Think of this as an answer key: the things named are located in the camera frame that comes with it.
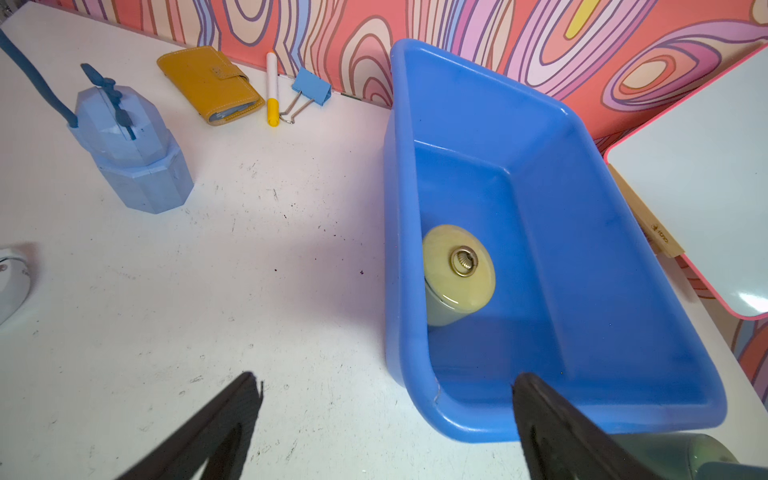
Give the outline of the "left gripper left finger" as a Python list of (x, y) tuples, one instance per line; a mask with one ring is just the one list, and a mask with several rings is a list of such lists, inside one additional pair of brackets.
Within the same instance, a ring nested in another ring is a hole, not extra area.
[(243, 372), (123, 479), (241, 477), (264, 400), (263, 383)]

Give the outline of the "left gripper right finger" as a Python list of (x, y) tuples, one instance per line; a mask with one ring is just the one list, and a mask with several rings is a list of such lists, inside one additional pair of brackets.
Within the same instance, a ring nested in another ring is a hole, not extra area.
[(534, 373), (511, 385), (513, 413), (532, 479), (657, 479)]

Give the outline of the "green tea canister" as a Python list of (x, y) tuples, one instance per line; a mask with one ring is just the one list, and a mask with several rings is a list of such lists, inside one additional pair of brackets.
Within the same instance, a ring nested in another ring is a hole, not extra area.
[(739, 462), (707, 434), (619, 434), (612, 439), (664, 479), (766, 479), (767, 469)]

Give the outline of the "blue plastic basket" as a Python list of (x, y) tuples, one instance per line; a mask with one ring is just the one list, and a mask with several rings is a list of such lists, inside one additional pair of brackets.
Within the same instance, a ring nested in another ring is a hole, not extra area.
[[(532, 372), (609, 433), (711, 428), (714, 363), (582, 120), (473, 62), (403, 39), (383, 147), (386, 362), (415, 408), (461, 442), (518, 437), (512, 384)], [(489, 251), (489, 304), (427, 323), (423, 237)]]

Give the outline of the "yellow-green tea canister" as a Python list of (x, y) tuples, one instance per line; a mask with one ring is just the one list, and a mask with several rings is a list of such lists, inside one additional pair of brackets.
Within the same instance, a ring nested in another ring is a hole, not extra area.
[(495, 269), (474, 235), (455, 225), (439, 225), (426, 234), (422, 247), (429, 326), (447, 326), (490, 302)]

